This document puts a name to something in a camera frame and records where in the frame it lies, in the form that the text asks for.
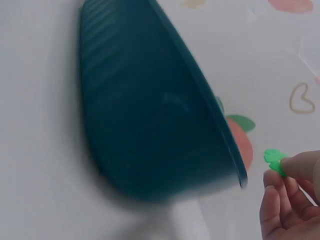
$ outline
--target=white surface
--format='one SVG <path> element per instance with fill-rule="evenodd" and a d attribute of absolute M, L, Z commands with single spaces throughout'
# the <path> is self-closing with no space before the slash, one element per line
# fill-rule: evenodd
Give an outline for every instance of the white surface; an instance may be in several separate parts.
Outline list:
<path fill-rule="evenodd" d="M 248 134 L 254 162 L 247 188 L 200 200 L 209 234 L 261 239 L 264 150 L 319 148 L 320 88 L 314 78 L 320 74 L 320 2 L 313 0 L 311 14 L 278 12 L 266 0 L 207 0 L 194 9 L 179 0 L 159 2 L 226 113 L 256 123 Z M 170 209 L 123 202 L 102 190 L 89 164 L 76 66 L 80 5 L 0 0 L 0 239 L 177 240 L 180 228 Z M 309 85 L 314 113 L 289 109 L 300 82 Z M 307 107 L 299 94 L 295 103 Z"/>

